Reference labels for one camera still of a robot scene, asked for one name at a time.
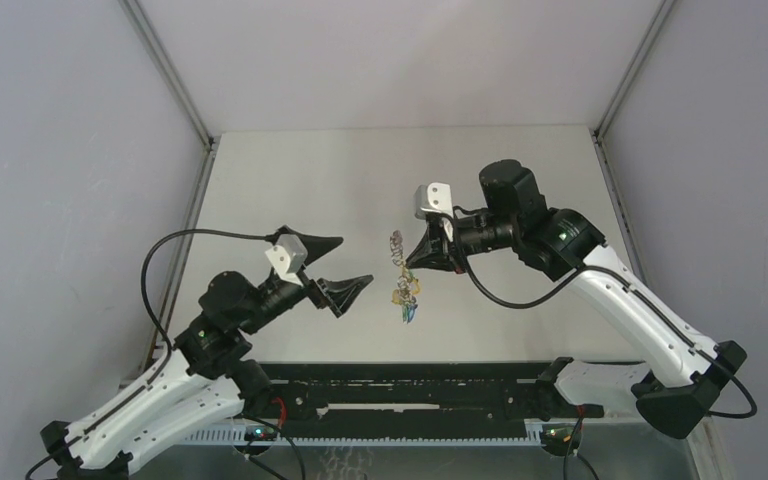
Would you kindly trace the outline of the keyring with coloured keys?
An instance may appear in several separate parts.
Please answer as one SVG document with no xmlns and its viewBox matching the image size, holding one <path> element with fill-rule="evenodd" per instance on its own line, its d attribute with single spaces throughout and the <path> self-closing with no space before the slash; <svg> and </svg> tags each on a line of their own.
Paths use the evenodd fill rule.
<svg viewBox="0 0 768 480">
<path fill-rule="evenodd" d="M 391 263 L 399 270 L 396 287 L 391 294 L 391 303 L 400 308 L 402 322 L 410 324 L 418 310 L 417 296 L 421 292 L 421 286 L 419 279 L 406 265 L 403 236 L 399 230 L 391 233 L 389 249 Z"/>
</svg>

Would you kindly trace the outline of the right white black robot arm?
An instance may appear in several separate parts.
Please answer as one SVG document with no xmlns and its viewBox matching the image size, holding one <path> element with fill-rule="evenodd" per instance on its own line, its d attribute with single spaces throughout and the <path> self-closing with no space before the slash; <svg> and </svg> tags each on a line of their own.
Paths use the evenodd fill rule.
<svg viewBox="0 0 768 480">
<path fill-rule="evenodd" d="M 715 341 L 683 320 L 585 216 L 550 207 L 534 173 L 519 161 L 492 162 L 478 178 L 485 204 L 477 210 L 457 206 L 446 183 L 417 188 L 415 215 L 426 229 L 406 266 L 471 274 L 472 256 L 508 249 L 551 280 L 555 293 L 571 290 L 587 302 L 641 358 L 626 365 L 556 360 L 540 378 L 542 410 L 552 416 L 574 406 L 637 414 L 674 439 L 713 416 L 724 388 L 738 383 L 745 349 Z"/>
</svg>

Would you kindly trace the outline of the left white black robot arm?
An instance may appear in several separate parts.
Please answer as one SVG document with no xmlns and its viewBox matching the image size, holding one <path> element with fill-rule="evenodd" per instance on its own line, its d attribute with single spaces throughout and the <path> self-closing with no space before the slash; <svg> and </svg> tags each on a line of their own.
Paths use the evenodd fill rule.
<svg viewBox="0 0 768 480">
<path fill-rule="evenodd" d="M 57 478 L 127 479 L 201 428 L 265 414 L 274 403 L 274 388 L 262 366 L 247 356 L 249 336 L 305 300 L 341 317 L 374 280 L 307 275 L 307 267 L 342 244 L 340 237 L 282 226 L 261 239 L 269 245 L 270 270 L 260 284 L 237 271 L 218 273 L 198 300 L 199 314 L 175 338 L 152 315 L 164 355 L 97 410 L 41 430 L 43 460 L 57 465 Z"/>
</svg>

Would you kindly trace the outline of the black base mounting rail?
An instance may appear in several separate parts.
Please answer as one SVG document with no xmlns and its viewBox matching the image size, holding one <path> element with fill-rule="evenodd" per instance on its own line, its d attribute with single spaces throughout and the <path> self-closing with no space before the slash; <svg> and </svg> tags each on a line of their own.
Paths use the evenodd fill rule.
<svg viewBox="0 0 768 480">
<path fill-rule="evenodd" d="M 463 438 L 513 433 L 516 424 L 626 426 L 642 419 L 596 405 L 575 406 L 549 384 L 559 362 L 266 363 L 268 396 L 219 424 L 257 419 L 294 437 Z"/>
</svg>

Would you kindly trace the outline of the left aluminium frame post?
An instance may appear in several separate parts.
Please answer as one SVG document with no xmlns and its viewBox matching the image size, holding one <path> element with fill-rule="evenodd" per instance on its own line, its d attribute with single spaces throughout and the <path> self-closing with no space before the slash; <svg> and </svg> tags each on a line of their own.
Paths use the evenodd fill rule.
<svg viewBox="0 0 768 480">
<path fill-rule="evenodd" d="M 97 9 L 97 48 L 76 101 L 93 125 L 64 177 L 49 232 L 42 208 L 0 189 L 0 336 L 41 368 L 125 377 L 160 350 L 149 314 L 170 319 L 213 165 L 210 143 L 137 1 Z"/>
</svg>

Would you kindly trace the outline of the aluminium frame post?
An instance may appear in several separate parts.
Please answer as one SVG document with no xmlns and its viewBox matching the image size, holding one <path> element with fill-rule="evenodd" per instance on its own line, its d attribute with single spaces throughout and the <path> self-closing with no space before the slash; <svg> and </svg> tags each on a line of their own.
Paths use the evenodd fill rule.
<svg viewBox="0 0 768 480">
<path fill-rule="evenodd" d="M 650 249 L 643 244 L 642 237 L 645 210 L 640 206 L 640 179 L 633 172 L 633 165 L 643 162 L 645 154 L 642 141 L 632 138 L 640 131 L 632 125 L 633 107 L 651 58 L 680 5 L 679 1 L 659 1 L 656 4 L 607 106 L 596 127 L 590 130 L 631 269 L 648 286 L 654 282 L 647 257 Z"/>
<path fill-rule="evenodd" d="M 0 189 L 0 336 L 41 368 L 125 377 L 160 350 L 149 314 L 170 319 L 213 165 L 210 143 L 137 1 L 97 9 L 97 48 L 76 101 L 93 125 L 64 177 L 49 232 L 42 208 Z"/>
</svg>

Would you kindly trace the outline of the right aluminium frame post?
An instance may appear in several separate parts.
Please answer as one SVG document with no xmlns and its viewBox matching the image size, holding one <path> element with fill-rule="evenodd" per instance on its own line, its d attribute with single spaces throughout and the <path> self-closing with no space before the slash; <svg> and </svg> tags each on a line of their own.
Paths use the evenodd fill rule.
<svg viewBox="0 0 768 480">
<path fill-rule="evenodd" d="M 631 269 L 648 286 L 654 282 L 647 257 L 650 249 L 643 244 L 642 237 L 645 210 L 640 206 L 640 179 L 633 172 L 633 165 L 643 162 L 645 154 L 642 141 L 632 138 L 640 131 L 632 125 L 633 107 L 651 58 L 680 5 L 679 1 L 659 1 L 656 4 L 607 106 L 596 127 L 590 130 Z"/>
</svg>

